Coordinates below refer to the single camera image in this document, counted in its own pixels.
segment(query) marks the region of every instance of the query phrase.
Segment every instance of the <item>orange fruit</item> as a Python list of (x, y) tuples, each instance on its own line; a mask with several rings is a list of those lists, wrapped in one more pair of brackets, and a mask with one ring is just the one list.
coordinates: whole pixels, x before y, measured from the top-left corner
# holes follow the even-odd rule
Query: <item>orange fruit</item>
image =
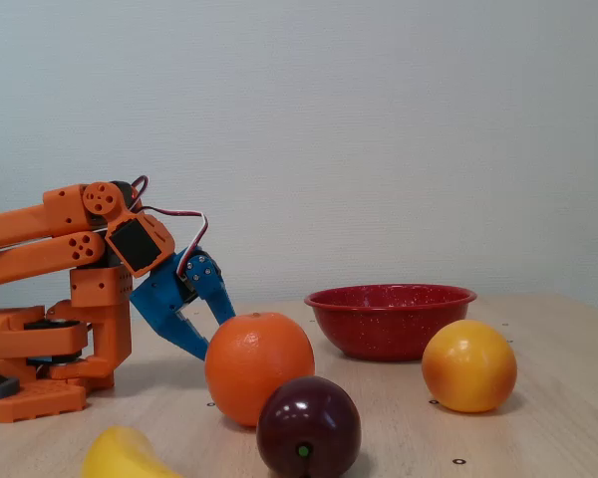
[(206, 353), (206, 383), (215, 405), (244, 426), (256, 426), (279, 386), (314, 372), (305, 332), (277, 313), (233, 317), (219, 327)]
[(516, 357), (483, 322), (456, 321), (438, 331), (421, 362), (430, 393), (449, 409), (482, 412), (503, 404), (516, 384)]

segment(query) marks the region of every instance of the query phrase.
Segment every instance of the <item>dark red apple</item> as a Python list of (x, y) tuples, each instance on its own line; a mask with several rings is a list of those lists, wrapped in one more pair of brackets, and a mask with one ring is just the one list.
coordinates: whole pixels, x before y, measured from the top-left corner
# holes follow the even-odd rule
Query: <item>dark red apple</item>
[(283, 478), (338, 477), (359, 455), (359, 412), (336, 383), (319, 376), (295, 378), (264, 405), (257, 446), (266, 465)]

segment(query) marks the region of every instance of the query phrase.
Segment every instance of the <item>banana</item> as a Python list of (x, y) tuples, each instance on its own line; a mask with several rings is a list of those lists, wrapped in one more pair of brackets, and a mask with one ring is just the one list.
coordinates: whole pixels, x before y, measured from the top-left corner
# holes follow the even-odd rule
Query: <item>banana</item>
[(93, 443), (82, 478), (182, 478), (154, 454), (149, 440), (126, 426), (112, 426)]

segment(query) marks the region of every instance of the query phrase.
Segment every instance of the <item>wooden table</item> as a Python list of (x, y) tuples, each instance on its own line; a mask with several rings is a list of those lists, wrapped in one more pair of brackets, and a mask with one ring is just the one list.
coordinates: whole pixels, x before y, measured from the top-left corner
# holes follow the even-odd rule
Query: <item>wooden table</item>
[[(248, 305), (279, 311), (312, 341), (317, 373), (343, 386), (363, 422), (362, 453), (346, 475), (363, 477), (598, 478), (598, 310), (558, 296), (477, 300), (473, 319), (502, 331), (515, 349), (518, 382), (497, 412), (467, 416), (429, 403), (419, 363), (345, 359), (301, 303)], [(204, 304), (187, 313), (212, 334)], [(209, 406), (203, 364), (134, 323), (132, 356), (115, 390), (85, 411), (0, 424), (0, 478), (78, 478), (85, 453), (106, 427), (134, 426), (188, 477), (264, 477), (251, 431)], [(454, 464), (464, 460), (464, 464)]]

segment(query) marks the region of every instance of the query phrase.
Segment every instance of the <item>speckled red bowl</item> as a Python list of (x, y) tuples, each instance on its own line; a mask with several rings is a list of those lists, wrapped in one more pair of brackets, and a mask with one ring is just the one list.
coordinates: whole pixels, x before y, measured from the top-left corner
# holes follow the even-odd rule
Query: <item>speckled red bowl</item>
[(325, 336), (355, 359), (418, 360), (436, 332), (465, 318), (476, 293), (432, 284), (384, 284), (316, 292), (313, 308)]

